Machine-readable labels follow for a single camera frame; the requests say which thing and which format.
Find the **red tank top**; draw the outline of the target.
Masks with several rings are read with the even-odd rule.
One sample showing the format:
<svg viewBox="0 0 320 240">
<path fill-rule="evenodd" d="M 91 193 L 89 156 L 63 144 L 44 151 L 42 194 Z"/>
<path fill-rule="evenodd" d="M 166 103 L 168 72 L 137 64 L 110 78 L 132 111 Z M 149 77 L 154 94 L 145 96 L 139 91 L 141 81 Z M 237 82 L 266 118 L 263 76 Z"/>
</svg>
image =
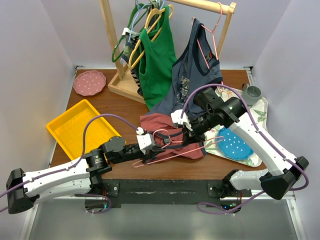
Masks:
<svg viewBox="0 0 320 240">
<path fill-rule="evenodd" d="M 152 113 L 140 117 L 140 126 L 154 136 L 156 144 L 163 146 L 173 141 L 182 141 L 181 128 L 174 126 L 168 115 Z"/>
</svg>

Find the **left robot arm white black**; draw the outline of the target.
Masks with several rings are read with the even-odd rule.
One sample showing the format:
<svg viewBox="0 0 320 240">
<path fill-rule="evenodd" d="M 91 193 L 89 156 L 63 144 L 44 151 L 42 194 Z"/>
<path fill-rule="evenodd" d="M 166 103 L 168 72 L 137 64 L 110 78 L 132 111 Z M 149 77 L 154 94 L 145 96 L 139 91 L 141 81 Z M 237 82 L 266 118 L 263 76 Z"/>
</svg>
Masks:
<svg viewBox="0 0 320 240">
<path fill-rule="evenodd" d="M 110 172 L 113 164 L 137 159 L 146 163 L 164 151 L 150 134 L 138 136 L 134 144 L 126 144 L 122 137 L 114 136 L 68 163 L 31 172 L 14 169 L 4 192 L 8 213 L 22 213 L 43 201 L 66 195 L 99 196 L 104 190 L 102 175 Z"/>
</svg>

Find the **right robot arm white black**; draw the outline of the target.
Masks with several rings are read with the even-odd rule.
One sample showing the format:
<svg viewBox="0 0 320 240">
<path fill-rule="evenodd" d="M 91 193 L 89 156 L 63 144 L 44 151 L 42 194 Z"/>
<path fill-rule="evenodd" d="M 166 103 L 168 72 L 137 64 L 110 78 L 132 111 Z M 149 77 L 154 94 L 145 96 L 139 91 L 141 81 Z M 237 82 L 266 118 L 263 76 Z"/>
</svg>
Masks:
<svg viewBox="0 0 320 240">
<path fill-rule="evenodd" d="M 223 192 L 233 197 L 241 190 L 262 190 L 275 200 L 282 199 L 306 175 L 308 160 L 296 157 L 260 128 L 238 92 L 235 97 L 223 100 L 212 87 L 207 84 L 193 91 L 177 116 L 172 117 L 173 122 L 183 127 L 183 144 L 204 141 L 204 133 L 217 125 L 229 129 L 242 139 L 238 150 L 248 145 L 266 168 L 231 171 L 222 180 Z"/>
</svg>

